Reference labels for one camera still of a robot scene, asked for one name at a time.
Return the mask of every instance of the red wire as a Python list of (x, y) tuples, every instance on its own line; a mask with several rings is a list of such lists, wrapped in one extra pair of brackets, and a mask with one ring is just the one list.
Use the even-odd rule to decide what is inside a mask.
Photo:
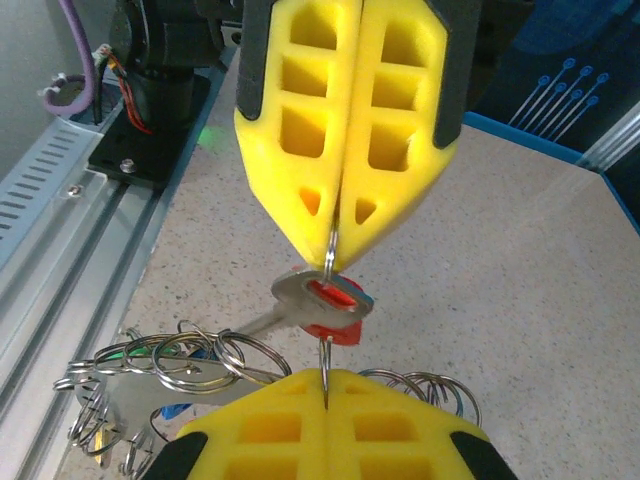
[(136, 127), (141, 132), (144, 132), (148, 135), (151, 135), (153, 132), (149, 130), (136, 109), (136, 104), (133, 97), (133, 92), (131, 91), (131, 86), (124, 80), (125, 70), (122, 67), (120, 61), (113, 55), (110, 54), (109, 58), (113, 60), (116, 64), (116, 67), (120, 71), (120, 75), (118, 76), (118, 84), (120, 85), (120, 91), (122, 92), (122, 98), (124, 98), (125, 108), (127, 110), (127, 117), (131, 124)]

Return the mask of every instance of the aluminum rail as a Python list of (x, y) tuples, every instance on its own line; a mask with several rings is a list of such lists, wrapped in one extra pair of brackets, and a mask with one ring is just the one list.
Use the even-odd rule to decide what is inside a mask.
[[(226, 50), (223, 62), (232, 57)], [(59, 118), (0, 184), (1, 479), (55, 476), (79, 406), (52, 384), (70, 360), (117, 336), (223, 78), (211, 70), (212, 89), (162, 192), (85, 170), (102, 134)]]

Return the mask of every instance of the blue tag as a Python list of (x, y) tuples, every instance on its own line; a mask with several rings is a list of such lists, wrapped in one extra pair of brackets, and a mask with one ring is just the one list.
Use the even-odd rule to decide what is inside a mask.
[[(193, 352), (189, 355), (191, 358), (207, 358), (206, 350), (200, 349)], [(217, 360), (217, 357), (213, 352), (211, 352), (210, 360)], [(172, 420), (188, 409), (192, 404), (191, 403), (179, 403), (177, 405), (168, 405), (166, 407), (162, 407), (161, 414), (162, 418), (165, 420)]]

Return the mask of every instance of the blue panel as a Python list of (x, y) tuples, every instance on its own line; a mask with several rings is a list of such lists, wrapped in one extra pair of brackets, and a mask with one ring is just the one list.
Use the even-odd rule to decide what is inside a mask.
[(611, 183), (611, 180), (609, 180), (606, 175), (602, 175), (602, 178), (604, 178), (605, 183), (611, 190), (611, 193), (613, 194), (615, 199), (618, 201), (618, 204), (620, 204), (620, 208), (631, 222), (631, 225), (633, 225), (633, 228), (635, 228), (636, 232), (638, 232), (638, 235), (640, 235), (640, 224), (638, 223), (639, 219), (634, 217), (634, 215), (631, 213), (631, 210), (629, 210), (629, 207), (616, 190), (616, 187)]
[(474, 112), (585, 152), (640, 101), (639, 18), (634, 0), (536, 0)]
[(490, 133), (497, 137), (504, 138), (510, 142), (523, 145), (537, 152), (544, 153), (550, 157), (555, 157), (565, 162), (575, 164), (582, 154), (557, 143), (544, 140), (530, 133), (523, 132), (517, 128), (510, 127), (504, 123), (497, 122), (477, 113), (468, 112), (464, 117), (464, 123), (470, 127), (477, 128), (483, 132)]

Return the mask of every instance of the beige work surface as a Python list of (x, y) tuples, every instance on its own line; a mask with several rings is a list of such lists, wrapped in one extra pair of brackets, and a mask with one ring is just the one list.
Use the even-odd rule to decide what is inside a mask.
[[(234, 67), (126, 317), (145, 334), (238, 327), (300, 263), (247, 186), (235, 80)], [(640, 478), (640, 239), (599, 176), (465, 128), (424, 204), (346, 274), (376, 306), (335, 366), (460, 379), (522, 480)], [(294, 371), (317, 365), (300, 330), (268, 343)], [(60, 478), (118, 477), (74, 449)]]

